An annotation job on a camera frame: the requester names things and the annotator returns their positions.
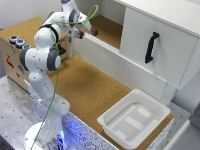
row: white robotic arm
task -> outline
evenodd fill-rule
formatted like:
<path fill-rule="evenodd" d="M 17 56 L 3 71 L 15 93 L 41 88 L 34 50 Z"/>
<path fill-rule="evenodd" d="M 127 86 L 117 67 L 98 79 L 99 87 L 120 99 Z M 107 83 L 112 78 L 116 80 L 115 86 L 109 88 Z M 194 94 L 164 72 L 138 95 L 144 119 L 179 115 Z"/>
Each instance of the white robotic arm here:
<path fill-rule="evenodd" d="M 86 29 L 91 29 L 90 22 L 85 23 L 87 16 L 78 10 L 74 0 L 61 0 L 61 3 L 63 12 L 51 13 L 36 33 L 34 37 L 36 48 L 25 49 L 20 54 L 22 65 L 30 71 L 30 86 L 38 95 L 38 102 L 47 108 L 53 100 L 55 89 L 46 71 L 55 71 L 61 64 L 59 52 L 53 48 L 55 42 L 61 38 L 61 30 L 67 36 L 81 39 L 83 32 L 77 30 L 74 25 L 80 22 Z M 36 150 L 50 149 L 49 143 L 55 142 L 63 130 L 62 115 L 65 115 L 69 108 L 69 102 L 56 94 L 34 145 Z M 33 142 L 25 141 L 25 150 L 30 150 L 32 147 L 30 144 Z"/>

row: white cabinet door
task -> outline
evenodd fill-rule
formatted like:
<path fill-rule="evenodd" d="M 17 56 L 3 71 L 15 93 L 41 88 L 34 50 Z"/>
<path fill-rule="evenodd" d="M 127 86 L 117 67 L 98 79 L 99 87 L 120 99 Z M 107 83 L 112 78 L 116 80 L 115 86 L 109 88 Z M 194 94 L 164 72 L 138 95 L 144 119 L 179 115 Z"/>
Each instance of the white cabinet door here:
<path fill-rule="evenodd" d="M 145 56 L 153 32 L 160 37 L 154 40 L 153 60 L 146 64 Z M 191 34 L 127 8 L 120 54 L 179 86 L 197 41 L 198 38 Z"/>

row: black handle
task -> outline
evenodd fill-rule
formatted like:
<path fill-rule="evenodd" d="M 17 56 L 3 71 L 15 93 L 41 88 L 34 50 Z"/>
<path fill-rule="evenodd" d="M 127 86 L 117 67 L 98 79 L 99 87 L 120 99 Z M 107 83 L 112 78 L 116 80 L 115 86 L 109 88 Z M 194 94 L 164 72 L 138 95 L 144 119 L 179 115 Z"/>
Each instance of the black handle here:
<path fill-rule="evenodd" d="M 146 57 L 145 57 L 145 63 L 148 64 L 149 62 L 151 62 L 153 60 L 153 57 L 151 56 L 152 50 L 153 50 L 153 46 L 154 46 L 154 40 L 157 39 L 160 35 L 156 32 L 153 32 L 153 36 L 151 37 L 150 41 L 149 41 L 149 45 L 147 48 L 147 53 L 146 53 Z"/>
<path fill-rule="evenodd" d="M 59 44 L 58 45 L 58 49 L 59 49 L 59 55 L 63 55 L 64 53 L 66 53 L 66 50 Z"/>

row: white tub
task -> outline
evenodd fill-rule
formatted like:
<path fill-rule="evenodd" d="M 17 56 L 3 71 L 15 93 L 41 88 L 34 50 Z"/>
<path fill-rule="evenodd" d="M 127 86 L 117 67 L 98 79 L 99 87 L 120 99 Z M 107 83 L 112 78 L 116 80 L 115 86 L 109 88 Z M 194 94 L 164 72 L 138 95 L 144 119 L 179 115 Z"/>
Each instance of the white tub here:
<path fill-rule="evenodd" d="M 133 90 L 98 118 L 105 133 L 125 149 L 136 149 L 169 115 L 170 109 Z"/>

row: green cable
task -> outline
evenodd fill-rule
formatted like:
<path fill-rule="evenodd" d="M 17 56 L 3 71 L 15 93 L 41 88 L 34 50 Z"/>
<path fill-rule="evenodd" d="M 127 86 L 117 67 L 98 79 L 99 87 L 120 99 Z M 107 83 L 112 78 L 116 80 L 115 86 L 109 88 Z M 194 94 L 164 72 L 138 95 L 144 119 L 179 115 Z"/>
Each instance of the green cable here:
<path fill-rule="evenodd" d="M 92 10 L 93 10 L 94 7 L 96 7 L 96 10 L 95 10 L 95 12 L 90 16 L 90 13 L 92 12 Z M 98 11 L 98 5 L 94 5 L 94 6 L 92 7 L 92 9 L 90 9 L 90 11 L 89 11 L 89 13 L 88 13 L 88 16 L 90 16 L 90 17 L 88 18 L 88 16 L 87 16 L 86 20 L 83 21 L 83 22 L 85 22 L 85 24 L 84 24 L 84 26 L 83 26 L 83 31 L 85 31 L 86 22 L 87 22 L 88 20 L 90 20 L 90 19 L 97 13 L 97 11 Z M 55 24 L 55 23 L 78 24 L 78 23 L 82 23 L 82 22 L 74 22 L 74 23 L 73 23 L 73 22 L 54 22 L 54 23 L 52 23 L 52 24 Z M 51 35 L 52 35 L 52 37 L 53 37 L 53 40 L 54 40 L 54 42 L 55 42 L 55 44 L 56 44 L 56 50 L 58 51 L 58 44 L 56 43 L 56 39 L 55 39 L 55 37 L 54 37 L 54 35 L 53 35 L 52 30 L 51 30 L 50 28 L 49 28 L 49 30 L 50 30 Z M 49 106 L 49 108 L 48 108 L 48 110 L 47 110 L 47 113 L 46 113 L 46 115 L 45 115 L 45 117 L 44 117 L 44 119 L 43 119 L 42 125 L 40 126 L 40 129 L 39 129 L 39 131 L 38 131 L 38 133 L 37 133 L 37 135 L 36 135 L 36 138 L 34 139 L 34 142 L 33 142 L 33 145 L 32 145 L 32 147 L 31 147 L 31 150 L 32 150 L 32 148 L 33 148 L 33 146 L 34 146 L 34 144 L 35 144 L 35 142 L 36 142 L 36 140 L 37 140 L 37 138 L 38 138 L 38 136 L 39 136 L 39 133 L 40 133 L 40 131 L 41 131 L 41 129 L 42 129 L 42 126 L 44 125 L 44 122 L 45 122 L 45 120 L 46 120 L 46 118 L 47 118 L 47 115 L 49 114 L 50 108 L 51 108 L 51 106 L 52 106 L 52 104 L 53 104 L 53 101 L 54 101 L 54 98 L 55 98 L 55 95 L 56 95 L 56 91 L 57 91 L 57 86 L 58 86 L 59 72 L 60 72 L 60 69 L 58 68 L 58 71 L 57 71 L 57 79 L 56 79 L 56 85 L 55 85 L 55 90 L 54 90 L 54 95 L 53 95 L 52 101 L 51 101 L 51 103 L 50 103 L 50 106 Z"/>

